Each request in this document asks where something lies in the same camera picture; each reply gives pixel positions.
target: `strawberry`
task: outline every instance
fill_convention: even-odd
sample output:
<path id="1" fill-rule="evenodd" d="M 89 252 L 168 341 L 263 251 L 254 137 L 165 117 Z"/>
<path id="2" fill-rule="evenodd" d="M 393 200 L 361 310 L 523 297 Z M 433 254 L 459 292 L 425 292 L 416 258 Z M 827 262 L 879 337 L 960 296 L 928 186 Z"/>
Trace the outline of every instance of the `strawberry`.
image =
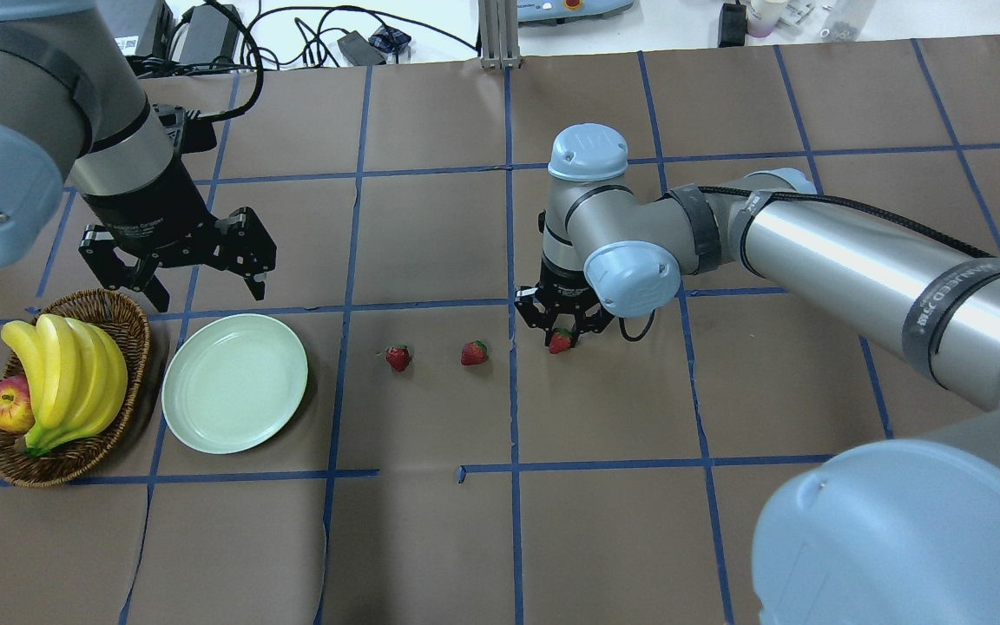
<path id="1" fill-rule="evenodd" d="M 489 348 L 485 347 L 484 343 L 479 340 L 472 341 L 472 343 L 467 343 L 461 348 L 461 364 L 467 365 L 480 365 L 485 360 L 489 359 Z"/>
<path id="2" fill-rule="evenodd" d="M 401 372 L 408 368 L 408 363 L 411 361 L 408 345 L 393 345 L 385 349 L 385 360 L 388 360 L 388 364 L 392 365 L 394 371 Z"/>
<path id="3" fill-rule="evenodd" d="M 550 352 L 561 353 L 573 347 L 573 335 L 566 328 L 558 328 L 550 335 Z"/>

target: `light green plate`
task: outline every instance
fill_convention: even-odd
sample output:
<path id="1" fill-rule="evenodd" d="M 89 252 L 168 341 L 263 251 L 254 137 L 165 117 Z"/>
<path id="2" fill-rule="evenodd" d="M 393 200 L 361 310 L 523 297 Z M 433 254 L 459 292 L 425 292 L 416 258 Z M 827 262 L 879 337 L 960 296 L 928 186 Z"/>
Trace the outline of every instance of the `light green plate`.
<path id="1" fill-rule="evenodd" d="M 288 423 L 306 389 L 306 353 L 273 317 L 223 317 L 175 353 L 161 387 L 169 430 L 192 450 L 233 454 Z"/>

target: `red apple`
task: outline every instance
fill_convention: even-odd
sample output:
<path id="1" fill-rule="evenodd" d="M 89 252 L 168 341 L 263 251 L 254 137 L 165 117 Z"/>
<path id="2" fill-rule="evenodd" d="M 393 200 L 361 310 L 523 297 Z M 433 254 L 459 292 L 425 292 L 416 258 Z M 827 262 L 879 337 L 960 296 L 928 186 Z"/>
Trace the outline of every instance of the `red apple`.
<path id="1" fill-rule="evenodd" d="M 25 434 L 33 427 L 33 407 L 29 401 L 29 380 L 16 375 L 0 381 L 0 430 Z"/>

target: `brown woven basket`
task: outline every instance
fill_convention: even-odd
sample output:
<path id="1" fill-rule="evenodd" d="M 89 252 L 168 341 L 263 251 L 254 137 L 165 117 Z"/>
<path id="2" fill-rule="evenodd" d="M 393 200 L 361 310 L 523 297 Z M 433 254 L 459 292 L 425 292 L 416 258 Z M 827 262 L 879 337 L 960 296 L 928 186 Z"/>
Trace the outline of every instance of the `brown woven basket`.
<path id="1" fill-rule="evenodd" d="M 135 403 L 146 372 L 152 339 L 149 318 L 135 301 L 106 289 L 83 290 L 62 297 L 43 313 L 87 321 L 106 331 L 126 357 L 126 401 L 114 422 L 96 436 L 61 444 L 48 455 L 32 458 L 16 447 L 17 435 L 0 430 L 0 476 L 15 486 L 43 487 L 63 484 L 95 468 L 115 448 L 134 418 Z M 3 379 L 23 372 L 11 353 Z"/>

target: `fruit basket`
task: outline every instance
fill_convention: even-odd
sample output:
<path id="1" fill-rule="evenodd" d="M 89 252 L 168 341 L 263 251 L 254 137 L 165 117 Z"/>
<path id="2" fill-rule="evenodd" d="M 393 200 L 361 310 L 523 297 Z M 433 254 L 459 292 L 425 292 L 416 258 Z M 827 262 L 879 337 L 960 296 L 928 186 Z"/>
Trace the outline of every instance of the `fruit basket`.
<path id="1" fill-rule="evenodd" d="M 0 476 L 15 486 L 43 487 L 63 484 L 95 468 L 116 447 L 135 415 L 141 383 L 149 359 L 149 318 L 135 301 L 106 289 L 83 290 L 53 301 L 43 313 L 72 317 L 99 326 L 114 338 L 126 359 L 126 400 L 114 422 L 99 435 L 61 444 L 49 454 L 31 457 L 20 450 L 15 434 L 0 430 Z M 15 353 L 3 379 L 23 372 Z"/>

